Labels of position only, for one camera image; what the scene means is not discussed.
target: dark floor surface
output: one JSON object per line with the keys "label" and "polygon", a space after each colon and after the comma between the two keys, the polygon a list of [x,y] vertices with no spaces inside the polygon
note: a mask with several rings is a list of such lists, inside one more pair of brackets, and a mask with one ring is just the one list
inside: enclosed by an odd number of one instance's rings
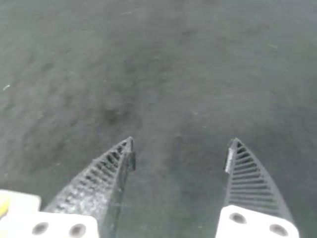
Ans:
{"label": "dark floor surface", "polygon": [[212,238],[236,136],[316,236],[316,26],[315,0],[0,0],[1,188],[46,204],[131,135],[118,237]]}

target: white plastic part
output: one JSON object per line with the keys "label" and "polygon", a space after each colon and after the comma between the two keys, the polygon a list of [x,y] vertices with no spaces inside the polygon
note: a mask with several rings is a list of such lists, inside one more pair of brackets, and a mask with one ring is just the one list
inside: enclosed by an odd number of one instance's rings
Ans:
{"label": "white plastic part", "polygon": [[221,210],[216,238],[299,238],[296,227],[281,218],[238,206]]}
{"label": "white plastic part", "polygon": [[41,205],[41,198],[33,194],[0,190],[0,197],[9,199],[8,214],[34,213],[39,211]]}
{"label": "white plastic part", "polygon": [[7,218],[7,238],[99,238],[95,218],[37,212]]}

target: yellow object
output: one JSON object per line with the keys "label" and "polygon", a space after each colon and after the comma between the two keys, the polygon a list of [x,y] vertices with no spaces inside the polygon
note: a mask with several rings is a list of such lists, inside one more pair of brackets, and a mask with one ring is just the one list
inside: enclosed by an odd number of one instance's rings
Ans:
{"label": "yellow object", "polygon": [[7,213],[10,206],[11,196],[9,194],[0,195],[0,217]]}

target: screw hole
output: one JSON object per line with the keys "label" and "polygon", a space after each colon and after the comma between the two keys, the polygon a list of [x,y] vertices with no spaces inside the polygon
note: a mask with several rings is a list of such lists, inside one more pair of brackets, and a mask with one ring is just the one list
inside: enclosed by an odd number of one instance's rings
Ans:
{"label": "screw hole", "polygon": [[86,233],[86,226],[83,224],[77,224],[72,226],[69,231],[69,235],[72,238],[80,238]]}
{"label": "screw hole", "polygon": [[49,224],[47,222],[38,223],[32,230],[33,235],[42,235],[48,229]]}
{"label": "screw hole", "polygon": [[239,224],[246,224],[247,220],[239,213],[232,213],[230,219]]}
{"label": "screw hole", "polygon": [[281,237],[287,237],[288,236],[288,232],[286,231],[286,229],[284,227],[282,227],[281,225],[270,225],[269,226],[269,230]]}

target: dark spot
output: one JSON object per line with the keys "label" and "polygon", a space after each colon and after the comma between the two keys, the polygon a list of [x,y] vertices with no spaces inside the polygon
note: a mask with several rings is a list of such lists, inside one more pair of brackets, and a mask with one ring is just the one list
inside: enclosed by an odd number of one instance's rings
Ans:
{"label": "dark spot", "polygon": [[33,64],[36,60],[35,53],[31,53],[26,60],[27,64]]}
{"label": "dark spot", "polygon": [[288,236],[288,232],[281,225],[277,225],[277,224],[270,225],[269,230],[271,232],[281,236],[281,237],[287,237]]}
{"label": "dark spot", "polygon": [[244,218],[244,216],[242,216],[241,214],[239,213],[233,213],[230,215],[230,219],[233,220],[234,222],[236,223],[239,223],[239,224],[246,224],[247,221],[246,219]]}
{"label": "dark spot", "polygon": [[63,106],[65,108],[69,108],[71,103],[72,103],[72,101],[73,101],[73,96],[72,95],[70,95],[69,93],[65,93],[63,95]]}
{"label": "dark spot", "polygon": [[104,111],[104,117],[106,121],[110,124],[116,124],[117,122],[122,121],[124,118],[127,118],[130,115],[128,110],[120,109],[106,109]]}
{"label": "dark spot", "polygon": [[54,85],[51,85],[51,86],[49,87],[49,90],[48,90],[49,95],[50,95],[50,96],[51,96],[51,95],[54,95],[54,94],[56,94],[56,92],[57,92],[57,87],[54,86]]}
{"label": "dark spot", "polygon": [[49,227],[47,222],[38,223],[32,230],[33,235],[42,235]]}
{"label": "dark spot", "polygon": [[46,63],[41,66],[41,73],[46,73],[54,68],[54,63]]}
{"label": "dark spot", "polygon": [[182,32],[181,38],[179,40],[179,45],[184,45],[187,43],[191,37],[193,37],[197,33],[195,29],[187,29],[186,31]]}
{"label": "dark spot", "polygon": [[256,26],[248,27],[248,28],[244,29],[243,31],[241,31],[241,33],[243,35],[248,36],[248,37],[254,37],[254,36],[258,36],[263,31],[268,30],[268,29],[269,29],[269,25],[267,25],[267,24],[258,24]]}

